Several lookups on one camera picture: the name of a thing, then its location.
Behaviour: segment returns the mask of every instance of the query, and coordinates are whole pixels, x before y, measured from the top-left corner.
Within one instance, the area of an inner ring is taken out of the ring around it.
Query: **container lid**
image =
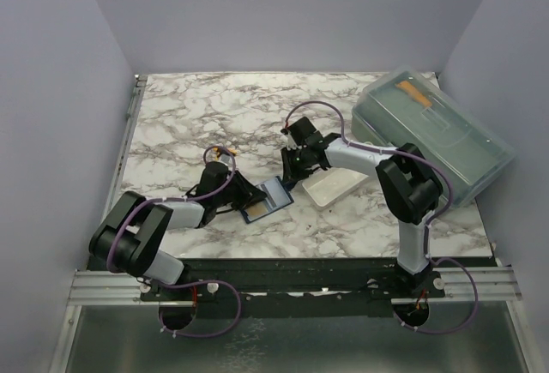
[[[512,149],[425,77],[405,67],[365,88],[353,115],[386,142],[418,145],[469,190],[501,169]]]

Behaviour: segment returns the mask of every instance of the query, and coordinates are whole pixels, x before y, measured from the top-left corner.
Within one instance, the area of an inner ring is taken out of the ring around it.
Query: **bolt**
[[[432,285],[437,290],[443,290],[444,289],[444,280],[442,280],[440,277],[437,277],[435,280],[432,281]]]
[[[150,285],[146,285],[145,283],[141,283],[139,285],[139,291],[141,293],[149,293],[151,291],[151,286]]]
[[[208,292],[212,294],[217,292],[219,288],[220,288],[220,285],[218,285],[217,283],[208,283],[208,285],[206,286],[206,289],[208,289]]]

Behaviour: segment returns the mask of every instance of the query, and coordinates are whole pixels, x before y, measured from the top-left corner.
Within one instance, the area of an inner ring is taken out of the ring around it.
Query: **marble surface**
[[[299,102],[336,105],[350,135],[351,108],[364,86],[383,73],[213,73],[151,75],[139,113],[122,191],[181,196],[202,174],[202,151],[235,147],[239,170],[252,183],[282,174],[280,133]],[[436,79],[428,75],[433,82]],[[324,134],[339,131],[330,109],[300,109]],[[317,211],[298,186],[295,203],[246,225],[240,213],[202,229],[168,232],[161,248],[177,257],[386,257],[398,253],[398,227],[377,181]],[[491,256],[474,203],[445,214],[431,230],[434,256]]]

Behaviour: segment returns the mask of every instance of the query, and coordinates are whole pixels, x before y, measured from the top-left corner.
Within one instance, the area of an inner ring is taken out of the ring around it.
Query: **metal panel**
[[[105,210],[101,219],[104,219],[107,213],[111,210],[112,204],[116,199],[116,195],[121,185],[121,173],[124,171],[126,161],[128,159],[128,152],[130,151],[131,138],[134,135],[136,129],[137,116],[141,108],[141,102],[143,100],[143,94],[145,93],[145,86],[147,85],[147,77],[145,75],[139,75],[136,77],[136,86],[132,92],[130,98],[130,104],[126,113],[126,127],[124,131],[124,138],[118,153],[118,164],[115,172],[112,175],[111,187],[107,197]],[[71,303],[70,299],[67,303],[67,309],[65,310],[65,316],[63,320],[63,326],[61,327],[61,334],[57,339],[55,351],[53,353],[53,359],[50,364],[50,373],[64,372],[67,368],[69,361],[70,349],[75,337],[75,330],[80,320],[81,305],[77,302]]]
[[[434,304],[430,328],[461,322],[470,304]],[[227,320],[201,320],[215,331]],[[213,340],[160,333],[157,309],[86,308],[69,372],[75,373],[526,373],[505,303],[482,304],[459,334],[430,336],[395,319],[243,319]]]
[[[546,373],[546,368],[543,363],[543,357],[541,356],[540,347],[534,337],[528,319],[526,318],[526,311],[524,309],[524,302],[508,302],[507,308],[510,314],[510,320],[513,324],[513,329],[516,332],[518,344],[522,349],[524,360],[528,371],[531,373]]]

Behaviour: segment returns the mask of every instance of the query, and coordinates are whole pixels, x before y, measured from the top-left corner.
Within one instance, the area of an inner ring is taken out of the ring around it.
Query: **gray wall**
[[[481,0],[97,0],[136,73],[441,70]]]
[[[45,371],[133,75],[94,0],[0,0],[0,371]]]
[[[442,88],[516,148],[478,202],[513,264],[549,367],[549,0],[484,0],[440,78]]]

